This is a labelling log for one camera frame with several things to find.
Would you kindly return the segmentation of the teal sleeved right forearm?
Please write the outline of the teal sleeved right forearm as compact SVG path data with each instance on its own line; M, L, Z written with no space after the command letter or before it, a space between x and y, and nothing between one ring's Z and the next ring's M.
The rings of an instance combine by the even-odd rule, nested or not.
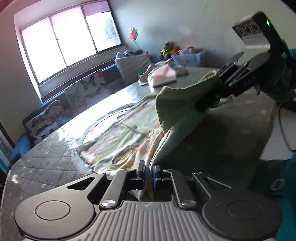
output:
M296 49L291 48L291 49L289 49L289 52L290 52L290 56L292 56L293 59L296 59Z

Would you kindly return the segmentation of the dark gloved right hand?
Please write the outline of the dark gloved right hand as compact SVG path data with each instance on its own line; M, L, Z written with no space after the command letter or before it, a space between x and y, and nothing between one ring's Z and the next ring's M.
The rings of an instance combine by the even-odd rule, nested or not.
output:
M263 77L258 90L276 101L277 105L295 112L295 59L290 56L289 48L281 56L270 54L261 73Z

